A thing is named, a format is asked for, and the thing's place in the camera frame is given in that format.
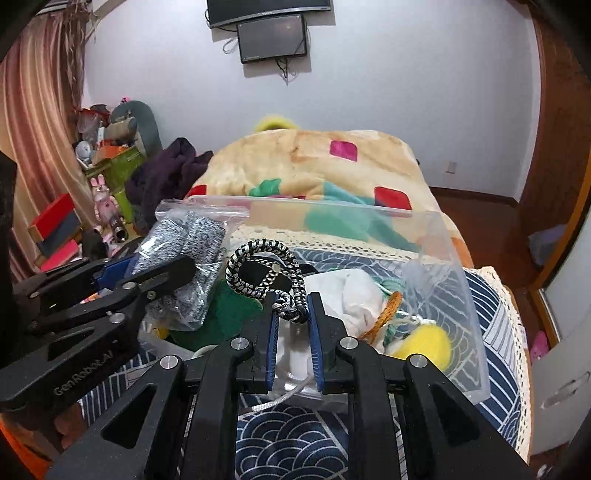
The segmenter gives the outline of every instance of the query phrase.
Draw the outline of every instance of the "blanket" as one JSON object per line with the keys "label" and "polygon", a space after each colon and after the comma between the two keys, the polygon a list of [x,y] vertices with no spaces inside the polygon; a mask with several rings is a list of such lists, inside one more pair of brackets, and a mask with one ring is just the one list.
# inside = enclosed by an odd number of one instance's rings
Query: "blanket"
{"label": "blanket", "polygon": [[[187,194],[338,200],[441,212],[411,148],[376,131],[273,130],[220,150]],[[441,213],[465,267],[470,253]]]}

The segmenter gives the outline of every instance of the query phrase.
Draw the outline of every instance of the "television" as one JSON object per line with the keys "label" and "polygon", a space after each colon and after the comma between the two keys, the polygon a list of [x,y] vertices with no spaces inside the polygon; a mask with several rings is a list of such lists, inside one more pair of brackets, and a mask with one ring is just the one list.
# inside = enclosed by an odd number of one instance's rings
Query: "television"
{"label": "television", "polygon": [[330,0],[207,0],[209,26],[221,27],[266,15],[330,10]]}

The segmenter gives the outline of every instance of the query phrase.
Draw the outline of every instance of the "black and white rope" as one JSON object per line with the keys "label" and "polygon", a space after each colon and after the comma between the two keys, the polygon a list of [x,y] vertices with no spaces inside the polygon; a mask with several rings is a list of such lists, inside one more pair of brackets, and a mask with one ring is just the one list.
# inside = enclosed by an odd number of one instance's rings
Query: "black and white rope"
{"label": "black and white rope", "polygon": [[[288,292],[269,288],[268,284],[260,286],[251,285],[238,276],[242,264],[250,260],[254,254],[261,252],[272,253],[283,262],[291,280],[293,296]],[[306,303],[306,288],[300,266],[291,251],[276,240],[268,240],[266,238],[252,240],[238,248],[228,259],[226,281],[237,293],[260,301],[264,300],[267,292],[276,292],[278,298],[273,304],[273,309],[277,311],[280,318],[294,323],[305,323],[308,321],[310,314],[308,312],[308,304]]]}

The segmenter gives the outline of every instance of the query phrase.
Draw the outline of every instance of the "green container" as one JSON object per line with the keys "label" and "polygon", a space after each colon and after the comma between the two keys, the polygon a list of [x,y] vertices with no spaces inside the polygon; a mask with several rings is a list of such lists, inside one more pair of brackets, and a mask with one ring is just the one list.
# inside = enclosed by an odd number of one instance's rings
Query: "green container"
{"label": "green container", "polygon": [[117,192],[125,186],[125,181],[133,171],[144,162],[144,157],[136,147],[131,147],[109,160],[111,167],[105,175],[107,184],[112,192]]}
{"label": "green container", "polygon": [[125,196],[125,189],[119,189],[113,193],[113,197],[119,203],[119,211],[121,215],[125,218],[126,223],[133,223],[134,222],[134,212],[131,209],[131,204],[129,200]]}

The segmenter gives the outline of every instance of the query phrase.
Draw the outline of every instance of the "yellow ball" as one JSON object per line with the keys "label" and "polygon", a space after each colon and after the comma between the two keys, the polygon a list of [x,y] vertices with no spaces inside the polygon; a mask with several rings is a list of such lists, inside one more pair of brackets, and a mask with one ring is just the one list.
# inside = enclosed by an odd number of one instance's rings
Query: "yellow ball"
{"label": "yellow ball", "polygon": [[414,353],[426,356],[439,370],[444,371],[452,361],[452,343],[440,326],[421,325],[408,336],[392,356],[406,360]]}

